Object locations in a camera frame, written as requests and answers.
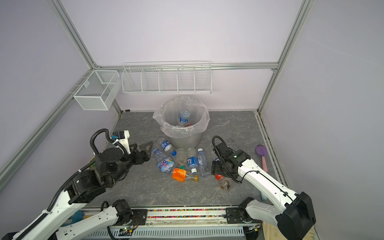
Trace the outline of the slim clear bottle white cap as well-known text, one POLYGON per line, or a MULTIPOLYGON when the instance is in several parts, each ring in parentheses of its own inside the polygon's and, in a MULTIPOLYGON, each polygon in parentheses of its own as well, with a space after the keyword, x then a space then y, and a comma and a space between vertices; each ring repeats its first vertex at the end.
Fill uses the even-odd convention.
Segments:
POLYGON ((210 171, 208 168, 208 161, 206 152, 203 150, 203 148, 198 149, 198 162, 201 169, 201 175, 203 178, 206 178, 210 175, 210 171))

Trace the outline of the orange label bottle yellow cap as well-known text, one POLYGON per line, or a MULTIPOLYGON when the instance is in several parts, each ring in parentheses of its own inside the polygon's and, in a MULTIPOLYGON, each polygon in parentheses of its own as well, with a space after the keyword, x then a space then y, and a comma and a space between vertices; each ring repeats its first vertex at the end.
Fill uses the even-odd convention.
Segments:
POLYGON ((195 174, 188 175, 188 172, 184 169, 175 168, 172 172, 172 179, 178 182, 198 182, 198 176, 195 174))

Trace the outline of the blue label bottle front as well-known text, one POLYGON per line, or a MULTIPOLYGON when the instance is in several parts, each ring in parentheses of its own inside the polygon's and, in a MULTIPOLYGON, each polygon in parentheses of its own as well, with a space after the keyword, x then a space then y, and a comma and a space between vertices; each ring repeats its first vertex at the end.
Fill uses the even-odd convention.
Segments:
POLYGON ((189 124, 191 113, 187 110, 182 110, 179 115, 179 126, 185 127, 189 124))

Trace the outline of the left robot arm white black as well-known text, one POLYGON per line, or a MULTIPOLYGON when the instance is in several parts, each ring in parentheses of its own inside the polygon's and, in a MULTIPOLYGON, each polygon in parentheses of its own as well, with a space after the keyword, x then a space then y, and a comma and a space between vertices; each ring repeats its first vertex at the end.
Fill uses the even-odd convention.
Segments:
POLYGON ((151 159, 154 143, 128 143, 129 131, 110 135, 108 129, 96 131, 90 138, 94 159, 71 175, 55 193, 49 206, 27 227, 7 233, 4 240, 77 240, 101 228, 115 224, 140 224, 126 200, 111 205, 102 203, 101 211, 87 219, 64 226, 77 211, 97 196, 124 180, 134 165, 151 159))

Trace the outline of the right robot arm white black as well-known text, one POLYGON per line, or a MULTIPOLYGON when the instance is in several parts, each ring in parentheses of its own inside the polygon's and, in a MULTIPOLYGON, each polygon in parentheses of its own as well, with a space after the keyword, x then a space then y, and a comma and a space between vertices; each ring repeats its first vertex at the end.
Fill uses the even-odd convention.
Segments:
POLYGON ((284 186, 264 171, 250 155, 234 151, 219 136, 212 138, 213 151, 218 160, 213 162, 212 174, 231 178, 235 183, 251 183, 271 204, 248 197, 236 208, 226 209, 229 223, 253 223, 260 220, 276 226, 288 240, 302 240, 316 223, 311 197, 284 186))

